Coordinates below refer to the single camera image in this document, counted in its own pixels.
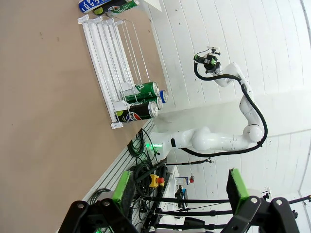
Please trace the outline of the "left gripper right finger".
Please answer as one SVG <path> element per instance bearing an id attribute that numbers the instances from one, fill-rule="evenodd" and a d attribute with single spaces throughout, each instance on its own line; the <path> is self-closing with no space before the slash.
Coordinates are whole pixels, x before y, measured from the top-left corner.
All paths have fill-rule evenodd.
<path id="1" fill-rule="evenodd" d="M 290 203 L 283 197 L 267 202 L 249 194 L 237 168 L 229 170 L 226 185 L 233 217 L 224 233 L 246 233 L 252 226 L 260 233 L 298 233 L 299 228 Z"/>

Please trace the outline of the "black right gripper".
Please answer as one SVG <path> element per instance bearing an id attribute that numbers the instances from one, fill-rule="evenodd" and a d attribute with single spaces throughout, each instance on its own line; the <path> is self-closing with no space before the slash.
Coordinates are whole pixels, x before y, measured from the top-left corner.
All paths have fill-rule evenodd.
<path id="1" fill-rule="evenodd" d="M 197 63 L 205 63 L 206 58 L 201 57 L 198 54 L 194 55 L 194 61 Z M 210 60 L 210 64 L 204 64 L 204 68 L 206 69 L 205 73 L 218 73 L 220 72 L 221 63 L 217 62 L 217 58 L 213 57 Z"/>

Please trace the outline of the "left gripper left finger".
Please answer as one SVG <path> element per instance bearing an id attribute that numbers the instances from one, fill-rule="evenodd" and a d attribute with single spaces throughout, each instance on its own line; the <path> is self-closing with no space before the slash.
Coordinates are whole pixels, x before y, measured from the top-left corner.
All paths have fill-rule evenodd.
<path id="1" fill-rule="evenodd" d="M 77 200 L 71 204 L 59 228 L 60 233 L 96 233 L 109 228 L 114 233 L 136 233 L 128 219 L 136 194 L 132 171 L 124 171 L 113 191 L 105 192 L 94 204 Z"/>

